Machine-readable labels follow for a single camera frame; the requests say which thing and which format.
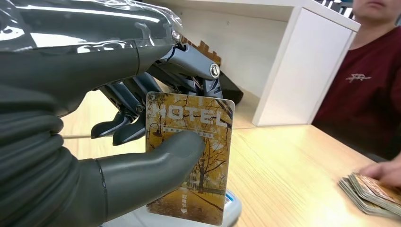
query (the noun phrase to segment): metal screw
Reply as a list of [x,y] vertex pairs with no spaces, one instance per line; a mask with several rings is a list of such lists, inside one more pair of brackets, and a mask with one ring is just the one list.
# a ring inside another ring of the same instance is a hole
[[179,42],[179,41],[181,41],[181,35],[178,33],[178,32],[176,32],[176,31],[172,31],[171,32],[171,35],[173,36],[173,39],[175,40],[175,41],[177,41],[177,42]]
[[220,76],[220,67],[216,63],[210,65],[210,74],[213,78]]
[[135,110],[136,110],[138,113],[141,113],[144,109],[145,109],[145,108],[144,108],[141,104],[138,104],[138,105],[135,106]]

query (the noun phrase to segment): person's hand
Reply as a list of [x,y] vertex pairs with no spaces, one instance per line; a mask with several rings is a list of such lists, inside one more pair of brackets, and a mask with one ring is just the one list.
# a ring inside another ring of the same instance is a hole
[[401,187],[401,160],[371,164],[362,168],[359,173],[388,186]]

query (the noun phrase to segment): wooden table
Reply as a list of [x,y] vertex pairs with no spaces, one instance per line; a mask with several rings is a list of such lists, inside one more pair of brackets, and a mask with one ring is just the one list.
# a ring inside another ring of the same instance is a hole
[[[69,139],[79,159],[143,152],[144,138],[113,147],[112,138]],[[363,214],[337,186],[372,163],[311,125],[233,132],[228,188],[243,204],[236,227],[393,227]]]

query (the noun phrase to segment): shirt logo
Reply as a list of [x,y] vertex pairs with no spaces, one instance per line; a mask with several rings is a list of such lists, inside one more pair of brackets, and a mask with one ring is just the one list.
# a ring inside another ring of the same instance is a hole
[[354,80],[366,80],[366,79],[370,79],[371,77],[366,77],[365,75],[361,74],[361,73],[356,73],[356,74],[351,74],[350,77],[346,78],[345,80],[349,80],[349,83],[352,83]]

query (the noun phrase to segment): white cabinet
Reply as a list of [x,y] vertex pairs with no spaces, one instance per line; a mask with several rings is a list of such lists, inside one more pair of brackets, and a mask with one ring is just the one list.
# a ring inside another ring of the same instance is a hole
[[313,0],[152,0],[184,36],[203,40],[221,68],[260,100],[257,126],[310,124],[359,24]]

